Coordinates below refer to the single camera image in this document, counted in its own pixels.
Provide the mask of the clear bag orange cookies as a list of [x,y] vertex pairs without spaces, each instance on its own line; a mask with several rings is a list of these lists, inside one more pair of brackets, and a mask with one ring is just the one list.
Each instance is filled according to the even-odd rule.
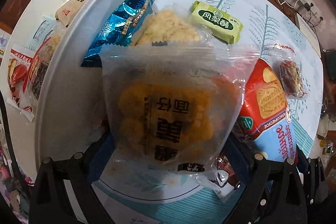
[[257,46],[104,46],[115,161],[171,173],[210,170],[241,110]]

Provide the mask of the pale blue cracker packet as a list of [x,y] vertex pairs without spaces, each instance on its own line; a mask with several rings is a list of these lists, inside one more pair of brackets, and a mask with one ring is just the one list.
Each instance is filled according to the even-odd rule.
[[56,19],[45,18],[41,22],[33,36],[26,43],[26,48],[32,51],[36,51],[41,46],[41,44],[50,37],[51,32],[56,26],[56,22]]

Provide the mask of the patterned white teal tablecloth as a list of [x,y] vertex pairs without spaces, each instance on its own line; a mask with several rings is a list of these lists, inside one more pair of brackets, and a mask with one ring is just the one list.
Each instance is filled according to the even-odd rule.
[[281,72],[260,43],[236,44],[237,19],[191,11],[193,32],[226,44],[177,38],[164,9],[138,41],[98,48],[117,149],[96,186],[165,223],[309,223]]

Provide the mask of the green pineapple cake packet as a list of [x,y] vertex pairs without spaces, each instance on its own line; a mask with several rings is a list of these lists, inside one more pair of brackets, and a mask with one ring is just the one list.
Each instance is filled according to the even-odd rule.
[[206,26],[213,36],[228,44],[235,44],[240,39],[243,24],[214,6],[195,1],[191,8],[191,18],[195,23]]

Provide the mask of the blue red biscuit pack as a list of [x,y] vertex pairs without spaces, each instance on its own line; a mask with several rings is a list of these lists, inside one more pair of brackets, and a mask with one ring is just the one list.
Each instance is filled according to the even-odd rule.
[[255,152],[272,161],[295,160],[296,141],[288,101],[280,80],[262,59],[245,86],[237,122]]

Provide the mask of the white set-top box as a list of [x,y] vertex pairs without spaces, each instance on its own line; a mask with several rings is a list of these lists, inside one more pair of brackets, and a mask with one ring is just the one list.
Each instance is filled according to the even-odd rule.
[[319,58],[321,58],[321,50],[317,35],[299,14],[295,14],[294,17],[296,26],[301,31],[301,33],[307,38],[311,46],[317,52]]

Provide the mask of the red white barcode snack packet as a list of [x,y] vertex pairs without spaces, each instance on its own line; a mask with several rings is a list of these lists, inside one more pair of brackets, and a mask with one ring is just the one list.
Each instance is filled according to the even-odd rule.
[[28,70],[27,78],[23,84],[23,92],[26,93],[29,98],[39,100],[47,69],[65,32],[66,27],[62,24],[56,25],[49,37],[42,42],[41,46],[35,52]]

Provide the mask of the pale crumbly cake packet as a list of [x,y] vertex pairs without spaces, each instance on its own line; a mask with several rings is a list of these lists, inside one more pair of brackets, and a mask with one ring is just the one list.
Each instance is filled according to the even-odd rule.
[[156,42],[206,44],[212,36],[210,29],[192,19],[191,12],[171,3],[152,16],[142,35],[132,42],[142,46]]

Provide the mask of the blue foil snack packet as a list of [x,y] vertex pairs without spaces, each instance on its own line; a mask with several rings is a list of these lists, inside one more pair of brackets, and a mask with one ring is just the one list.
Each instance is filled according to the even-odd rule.
[[81,66],[102,67],[100,51],[104,45],[128,47],[139,41],[157,13],[153,0],[125,0],[110,14],[88,48]]

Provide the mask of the white plastic storage bin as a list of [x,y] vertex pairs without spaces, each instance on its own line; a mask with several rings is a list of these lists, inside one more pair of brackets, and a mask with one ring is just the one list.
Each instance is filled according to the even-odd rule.
[[[52,56],[33,120],[7,106],[15,156],[30,178],[36,178],[45,157],[68,159],[88,147],[102,80],[100,69],[83,68],[81,63],[104,22],[123,1],[88,0],[77,13]],[[61,5],[62,0],[31,0],[7,46],[24,45],[42,16],[53,15]]]

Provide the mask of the brown white chocolate snack packet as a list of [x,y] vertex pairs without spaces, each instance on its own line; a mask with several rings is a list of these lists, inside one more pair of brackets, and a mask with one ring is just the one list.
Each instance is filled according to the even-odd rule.
[[210,189],[221,202],[226,203],[240,188],[241,181],[224,154],[217,157],[213,174],[213,178],[209,179]]

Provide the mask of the clear wrapped nut cake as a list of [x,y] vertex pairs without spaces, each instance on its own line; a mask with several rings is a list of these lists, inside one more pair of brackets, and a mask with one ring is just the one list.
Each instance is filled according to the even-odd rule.
[[299,58],[294,49],[280,43],[272,47],[273,67],[282,84],[286,96],[290,99],[302,100],[306,95],[302,73],[299,67]]

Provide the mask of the beige soda cracker packet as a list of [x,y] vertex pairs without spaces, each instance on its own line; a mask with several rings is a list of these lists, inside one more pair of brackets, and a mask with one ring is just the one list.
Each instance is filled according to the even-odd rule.
[[55,19],[68,27],[88,0],[69,0],[55,12]]

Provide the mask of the red white apple snack bag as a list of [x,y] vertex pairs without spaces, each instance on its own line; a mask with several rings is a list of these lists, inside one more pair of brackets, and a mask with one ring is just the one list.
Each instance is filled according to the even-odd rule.
[[23,91],[23,86],[33,57],[32,50],[14,45],[10,50],[7,67],[7,83],[10,89],[7,103],[19,110],[30,122],[34,118],[33,108],[28,96]]

